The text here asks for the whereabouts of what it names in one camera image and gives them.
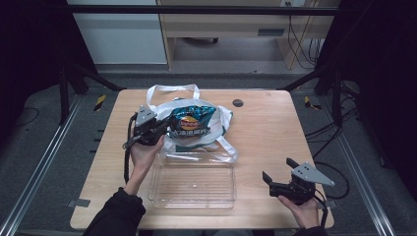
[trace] black sleeve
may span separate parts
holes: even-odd
[[[145,212],[141,198],[129,196],[123,188],[119,188],[119,191],[95,216],[83,235],[134,236]]]
[[[301,229],[294,236],[328,236],[328,233],[322,226],[317,226],[309,229]]]

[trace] small round object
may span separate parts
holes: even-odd
[[[241,107],[241,106],[243,106],[243,100],[241,100],[241,99],[234,99],[233,100],[233,105],[236,106],[236,107]]]

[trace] bag handle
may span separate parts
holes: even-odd
[[[226,162],[234,163],[236,162],[238,152],[235,147],[233,147],[223,136],[220,136],[216,139],[223,148],[230,154],[231,159],[227,160]]]
[[[156,90],[159,91],[177,91],[177,90],[193,90],[193,99],[199,99],[200,98],[200,90],[197,87],[197,85],[186,85],[186,86],[160,86],[156,85],[148,89],[147,93],[147,105],[151,110],[154,110],[156,108],[155,105],[150,104],[150,101],[152,100],[153,94]]]

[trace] black curtain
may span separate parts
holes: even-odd
[[[357,7],[360,3],[341,4]],[[382,161],[396,169],[417,200],[416,5],[406,0],[375,1],[347,43],[337,70],[344,80],[359,85],[357,104]],[[353,21],[348,17],[334,19],[319,66],[327,61]]]
[[[26,99],[57,85],[65,63],[77,62],[96,73],[73,15],[46,11],[49,3],[67,4],[65,0],[1,1],[0,145],[10,135]]]

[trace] gray floor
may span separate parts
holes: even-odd
[[[149,88],[155,84],[184,85],[197,84],[201,89],[276,89],[301,78],[309,70],[300,67],[288,71],[273,39],[221,38],[218,44],[209,40],[179,40],[172,70],[160,67],[105,68],[102,75],[127,88]],[[76,199],[83,188],[89,167],[94,158],[102,131],[105,129],[117,92],[87,79],[90,89],[87,95],[70,97],[80,102],[80,108],[57,149],[48,171],[35,193],[25,216],[21,219],[19,232],[30,235],[80,234],[71,228],[69,221],[73,212],[67,202]],[[311,81],[291,92],[294,105],[306,134],[329,124],[329,96],[317,97]],[[93,111],[97,98],[106,94],[100,111]],[[304,105],[304,97],[309,96],[312,104],[324,109],[316,110]],[[343,112],[354,107],[351,100],[344,103]],[[58,129],[60,118],[59,89],[48,88],[31,96],[27,107],[18,121],[8,144],[1,150],[0,158],[0,222],[9,215],[30,176],[42,159],[49,142]],[[414,224],[417,218],[417,204],[406,191],[394,170],[381,168],[378,154],[373,147],[363,124],[352,116],[343,123],[342,134],[318,155],[322,161],[339,169],[349,180],[350,192],[338,207],[331,211],[335,225],[329,229],[331,235],[417,235]],[[316,153],[328,140],[334,129],[309,140],[311,153]],[[346,156],[348,149],[359,163],[369,181],[372,193],[388,219],[394,233],[381,232],[378,220],[374,219],[374,206],[369,206],[357,174],[349,167]],[[318,168],[332,178],[337,188],[326,188],[327,194],[338,196],[346,188],[338,174],[318,165]],[[275,230],[276,235],[291,235],[292,229]]]

